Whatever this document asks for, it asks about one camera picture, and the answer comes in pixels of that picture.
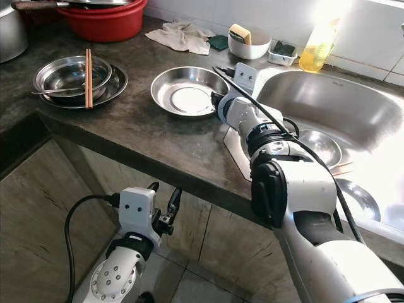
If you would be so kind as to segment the crumpled beige dish cloth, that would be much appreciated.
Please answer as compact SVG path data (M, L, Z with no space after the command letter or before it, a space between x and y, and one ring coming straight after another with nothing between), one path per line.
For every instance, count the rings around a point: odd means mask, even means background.
M202 56L210 54L208 40L216 34L208 29L200 28L191 22L163 23L162 28L145 34L159 44L174 51L188 51Z

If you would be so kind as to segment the stainless steel spoon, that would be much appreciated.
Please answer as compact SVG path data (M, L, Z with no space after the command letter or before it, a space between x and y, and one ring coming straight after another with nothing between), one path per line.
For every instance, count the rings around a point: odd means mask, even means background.
M78 88L59 88L59 89L52 89L52 90L32 90L34 95L51 95L52 93L79 93L84 92L84 87Z

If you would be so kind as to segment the small clear plastic container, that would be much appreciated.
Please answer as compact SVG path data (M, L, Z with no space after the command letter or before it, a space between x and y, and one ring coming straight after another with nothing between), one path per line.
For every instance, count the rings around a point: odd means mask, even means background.
M271 53L270 50L271 48L268 50L268 61L272 64L281 64L281 66L291 66L295 59L297 58L297 47L295 47L295 53L293 57L281 57L281 56L277 56L274 55L274 53Z

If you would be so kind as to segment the large aluminium pot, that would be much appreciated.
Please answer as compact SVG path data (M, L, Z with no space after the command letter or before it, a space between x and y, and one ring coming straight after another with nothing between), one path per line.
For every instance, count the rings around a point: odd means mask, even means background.
M23 15L12 8L14 0L0 0L0 62L10 61L28 48Z

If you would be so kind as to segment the green scouring pad in container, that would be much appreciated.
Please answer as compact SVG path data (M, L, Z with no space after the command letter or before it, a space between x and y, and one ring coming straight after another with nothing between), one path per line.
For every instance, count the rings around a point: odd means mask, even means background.
M295 53L295 46L293 44L285 44L281 41L277 41L271 48L270 52L281 57L293 57Z

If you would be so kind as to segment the yellow sponge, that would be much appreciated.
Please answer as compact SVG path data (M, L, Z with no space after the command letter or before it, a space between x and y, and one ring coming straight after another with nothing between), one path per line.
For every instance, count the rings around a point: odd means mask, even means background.
M233 24L230 27L229 32L230 38L232 38L234 41L237 41L241 44L253 44L251 31L243 28L243 26L240 26L239 24Z

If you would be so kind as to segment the domed stainless steel lid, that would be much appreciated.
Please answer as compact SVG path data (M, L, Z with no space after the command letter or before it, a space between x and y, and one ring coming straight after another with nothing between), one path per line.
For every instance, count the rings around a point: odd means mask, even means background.
M63 0L70 3L75 8L83 9L109 9L120 8L132 3L137 3L139 0Z

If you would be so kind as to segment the grey wood grain cabinet front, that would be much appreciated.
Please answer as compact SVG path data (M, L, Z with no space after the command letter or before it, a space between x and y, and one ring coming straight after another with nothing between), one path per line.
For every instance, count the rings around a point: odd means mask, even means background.
M63 225L91 191L52 140L0 182L2 303L66 303L68 254ZM174 233L151 254L125 298L141 303L300 303L270 230L182 194Z

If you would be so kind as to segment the stainless steel bowl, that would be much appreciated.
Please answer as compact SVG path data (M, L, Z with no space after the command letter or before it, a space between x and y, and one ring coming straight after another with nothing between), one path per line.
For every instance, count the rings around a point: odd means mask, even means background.
M329 169L336 167L342 160L342 150L338 143L328 136L316 130L300 130L300 141L311 148Z
M343 194L345 194L345 199L352 211L362 210L362 213L368 219L381 222L381 209L372 194L351 180L337 178L336 182L340 185Z
M112 77L112 66L101 57L92 57L93 99L101 97L107 91ZM52 90L59 88L78 88L86 86L86 57L65 57L52 61L41 68L33 79L34 90ZM47 95L56 102L64 104L83 104L85 91L79 93L52 93Z

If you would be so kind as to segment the yellow dish soap bottle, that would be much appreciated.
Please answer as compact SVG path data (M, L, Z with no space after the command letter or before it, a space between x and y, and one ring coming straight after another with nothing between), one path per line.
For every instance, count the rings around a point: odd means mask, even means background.
M340 18L332 18L332 20L318 23L312 29L311 36L300 55L300 69L313 73L320 72L327 57L335 48L339 27Z

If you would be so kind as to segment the white plastic bowl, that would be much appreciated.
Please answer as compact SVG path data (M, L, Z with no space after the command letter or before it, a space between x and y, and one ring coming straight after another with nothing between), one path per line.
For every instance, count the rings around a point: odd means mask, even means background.
M271 45L271 35L265 29L257 27L247 27L251 32L252 44L245 44L242 41L235 39L235 34L228 33L228 46L230 52L236 57L252 60L265 55Z

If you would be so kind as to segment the loose green scouring pad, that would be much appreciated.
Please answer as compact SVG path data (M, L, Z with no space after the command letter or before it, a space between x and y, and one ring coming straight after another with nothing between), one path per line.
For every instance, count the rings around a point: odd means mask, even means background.
M214 37L208 38L207 41L210 44L210 48L217 51L224 51L229 47L229 37L225 35L214 35Z

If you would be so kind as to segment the shallow stainless steel plate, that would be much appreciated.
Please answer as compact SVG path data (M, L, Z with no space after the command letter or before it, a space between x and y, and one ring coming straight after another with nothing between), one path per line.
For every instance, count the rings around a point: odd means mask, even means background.
M170 116L205 119L216 115L211 94L225 95L230 89L225 78L210 69L181 66L165 70L151 83L153 101Z
M110 64L110 66L112 66L113 69L112 77L110 77L110 90L107 90L101 97L96 98L93 101L93 109L96 109L96 107L103 107L104 104L109 104L112 99L121 95L127 84L129 84L129 76L123 70L119 69L115 64ZM59 109L86 109L84 105L59 104L53 98L45 95L41 95L39 98L44 103L53 107L58 107Z

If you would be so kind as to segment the red plastic basin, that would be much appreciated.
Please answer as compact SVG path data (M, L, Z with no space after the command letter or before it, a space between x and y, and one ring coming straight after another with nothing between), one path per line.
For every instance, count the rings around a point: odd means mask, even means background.
M118 8L57 9L80 38L90 42L121 42L135 37L142 29L143 10L149 0L133 0Z

